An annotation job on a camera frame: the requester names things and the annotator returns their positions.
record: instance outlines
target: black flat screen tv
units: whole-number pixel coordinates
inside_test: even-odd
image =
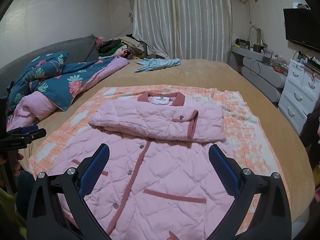
[[[285,36],[288,41],[320,52],[320,23],[308,9],[284,9]]]

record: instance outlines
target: striped curtain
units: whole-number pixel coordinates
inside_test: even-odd
[[[230,0],[135,0],[133,35],[166,58],[227,62]]]

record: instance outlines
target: green garment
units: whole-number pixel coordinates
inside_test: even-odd
[[[115,54],[116,51],[117,51],[119,48],[121,48],[122,46],[123,46],[123,45],[122,45],[121,43],[119,43],[118,46],[116,46],[114,49],[108,51],[107,53],[99,53],[99,56],[100,56],[100,57],[111,56],[111,55]]]
[[[2,188],[0,188],[0,205],[13,225],[17,227],[20,234],[27,239],[27,229],[25,219],[15,210],[17,193],[9,195]]]

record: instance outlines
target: white wall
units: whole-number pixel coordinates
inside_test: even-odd
[[[44,46],[112,37],[109,0],[14,0],[0,22],[0,68]]]
[[[231,14],[232,14],[232,44],[236,39],[247,40],[249,21],[245,5],[239,0],[231,0]]]
[[[258,0],[257,2],[250,0],[252,25],[262,30],[268,48],[287,60],[290,60],[297,50],[309,51],[309,49],[295,45],[285,38],[283,9],[292,8],[294,2],[306,4],[305,0]],[[249,22],[249,3],[246,3],[246,11]],[[252,29],[250,40],[256,41],[254,29]],[[320,58],[320,54],[316,52],[310,51],[308,54]]]
[[[113,38],[122,32],[121,36],[132,33],[133,23],[129,17],[130,10],[131,6],[129,0],[110,0],[111,30]]]

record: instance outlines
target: bed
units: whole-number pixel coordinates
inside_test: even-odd
[[[130,61],[129,65],[79,95],[68,111],[55,112],[41,121],[39,127],[45,128],[47,136],[50,135],[103,87],[169,84],[239,91],[252,113],[260,118],[262,128],[279,160],[291,197],[292,221],[306,210],[315,190],[307,153],[288,121],[260,91],[230,66],[221,62],[182,60],[180,66],[170,69],[134,73],[138,67],[136,61]],[[28,156],[31,156],[44,140],[45,138],[34,141],[21,152],[27,157],[24,166],[28,165]]]

